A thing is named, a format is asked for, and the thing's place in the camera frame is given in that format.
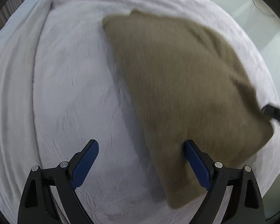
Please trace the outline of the light grey plush bed blanket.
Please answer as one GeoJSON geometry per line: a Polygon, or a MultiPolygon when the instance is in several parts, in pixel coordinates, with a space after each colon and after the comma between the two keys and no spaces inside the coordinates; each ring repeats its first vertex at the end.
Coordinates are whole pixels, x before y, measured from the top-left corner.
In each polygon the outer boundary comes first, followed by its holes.
{"type": "MultiPolygon", "coordinates": [[[[128,87],[102,21],[137,10],[186,18],[220,34],[255,88],[259,108],[279,99],[257,48],[210,0],[52,0],[37,44],[33,110],[41,168],[56,167],[95,139],[99,155],[77,195],[95,223],[188,223],[204,196],[173,209],[166,199],[128,87]]],[[[280,126],[243,164],[262,194],[280,173],[280,126]]]]}

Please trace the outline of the light grey bed sheet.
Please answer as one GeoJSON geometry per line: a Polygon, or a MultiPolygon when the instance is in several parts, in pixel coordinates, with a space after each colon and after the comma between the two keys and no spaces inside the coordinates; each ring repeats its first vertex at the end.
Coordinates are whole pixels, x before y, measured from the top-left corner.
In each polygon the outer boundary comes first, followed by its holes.
{"type": "Polygon", "coordinates": [[[0,211],[16,223],[21,194],[40,165],[33,110],[37,44],[52,0],[25,0],[0,30],[0,211]]]}

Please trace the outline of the olive brown knit sweater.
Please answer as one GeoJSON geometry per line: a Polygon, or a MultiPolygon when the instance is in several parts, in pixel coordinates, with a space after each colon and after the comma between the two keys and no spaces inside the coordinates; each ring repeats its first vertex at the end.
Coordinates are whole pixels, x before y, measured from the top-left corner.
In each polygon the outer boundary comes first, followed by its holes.
{"type": "Polygon", "coordinates": [[[185,141],[236,168],[271,139],[255,88],[216,31],[137,10],[102,24],[171,208],[204,194],[182,155],[185,141]]]}

